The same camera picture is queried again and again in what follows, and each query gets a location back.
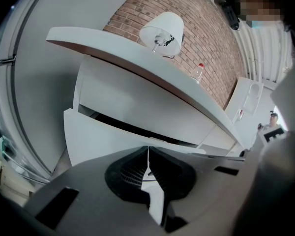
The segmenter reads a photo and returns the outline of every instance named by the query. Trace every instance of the white lampshade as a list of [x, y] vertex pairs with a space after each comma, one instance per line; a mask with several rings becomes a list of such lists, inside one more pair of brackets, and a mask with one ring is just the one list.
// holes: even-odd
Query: white lampshade
[[183, 20], [172, 12], [164, 12], [148, 22], [140, 30], [140, 38], [145, 45], [153, 49], [155, 46], [155, 37], [162, 35], [166, 41], [171, 40], [171, 36], [175, 39], [168, 46], [159, 46], [156, 51], [163, 55], [174, 56], [180, 52]]

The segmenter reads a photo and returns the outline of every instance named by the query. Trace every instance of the person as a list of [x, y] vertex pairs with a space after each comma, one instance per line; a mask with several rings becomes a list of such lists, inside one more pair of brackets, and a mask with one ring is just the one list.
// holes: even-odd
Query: person
[[258, 131], [267, 130], [268, 128], [272, 128], [272, 127], [275, 127], [277, 125], [277, 121], [279, 120], [278, 114], [275, 111], [270, 111], [270, 113], [271, 113], [271, 115], [270, 115], [269, 124], [262, 125], [261, 123], [259, 123]]

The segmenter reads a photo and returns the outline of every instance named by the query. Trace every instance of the white wall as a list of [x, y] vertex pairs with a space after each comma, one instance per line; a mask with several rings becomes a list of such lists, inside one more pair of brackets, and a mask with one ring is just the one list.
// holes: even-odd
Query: white wall
[[234, 126], [241, 136], [244, 148], [251, 148], [255, 140], [258, 124], [263, 125], [269, 123], [270, 111], [274, 110], [275, 104], [270, 98], [273, 91], [268, 88], [263, 88], [261, 99], [257, 110], [253, 116], [244, 114], [241, 121], [235, 122]]
[[17, 47], [14, 85], [23, 130], [49, 171], [66, 143], [63, 111], [72, 107], [82, 54], [46, 42], [51, 27], [102, 30], [126, 0], [39, 0]]

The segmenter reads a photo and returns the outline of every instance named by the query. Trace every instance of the white cabinet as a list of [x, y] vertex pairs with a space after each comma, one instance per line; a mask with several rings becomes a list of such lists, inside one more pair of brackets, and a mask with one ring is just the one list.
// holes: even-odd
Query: white cabinet
[[156, 146], [181, 153], [206, 152], [139, 136], [87, 117], [72, 109], [64, 111], [64, 131], [72, 166], [128, 148]]
[[80, 104], [116, 120], [195, 145], [215, 125], [160, 86], [103, 60], [84, 56], [79, 73]]

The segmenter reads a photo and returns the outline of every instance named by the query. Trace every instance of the table lamp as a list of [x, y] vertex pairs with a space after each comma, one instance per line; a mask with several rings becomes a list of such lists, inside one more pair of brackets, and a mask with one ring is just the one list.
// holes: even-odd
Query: table lamp
[[175, 56], [180, 52], [183, 20], [172, 12], [164, 12], [140, 30], [144, 44], [160, 54]]

